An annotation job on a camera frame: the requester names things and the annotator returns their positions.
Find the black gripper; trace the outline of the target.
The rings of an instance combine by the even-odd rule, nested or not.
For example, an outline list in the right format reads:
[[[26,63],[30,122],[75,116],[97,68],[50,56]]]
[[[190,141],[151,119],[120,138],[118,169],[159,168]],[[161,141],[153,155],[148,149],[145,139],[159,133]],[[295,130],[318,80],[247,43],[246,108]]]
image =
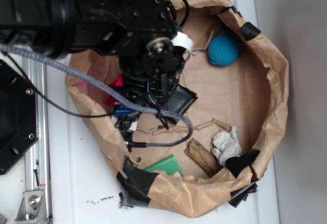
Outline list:
[[[162,107],[179,85],[185,51],[167,37],[156,38],[146,45],[129,43],[118,47],[116,54],[124,84],[114,90],[133,103],[149,104],[162,119]]]

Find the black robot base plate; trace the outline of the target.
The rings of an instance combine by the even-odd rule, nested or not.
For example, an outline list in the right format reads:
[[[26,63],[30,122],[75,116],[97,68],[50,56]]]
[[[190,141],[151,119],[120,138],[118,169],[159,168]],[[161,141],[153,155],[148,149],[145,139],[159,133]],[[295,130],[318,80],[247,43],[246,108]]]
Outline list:
[[[38,139],[36,96],[26,79],[1,60],[1,175]]]

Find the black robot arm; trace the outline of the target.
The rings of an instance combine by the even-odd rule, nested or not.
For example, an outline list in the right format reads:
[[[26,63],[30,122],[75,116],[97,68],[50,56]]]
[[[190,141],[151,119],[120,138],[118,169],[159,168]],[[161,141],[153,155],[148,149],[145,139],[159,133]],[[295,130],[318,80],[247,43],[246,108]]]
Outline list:
[[[191,127],[167,109],[185,65],[186,49],[175,43],[184,24],[169,0],[1,0],[1,51],[80,78],[126,108]],[[118,57],[124,88],[55,61],[88,50]]]

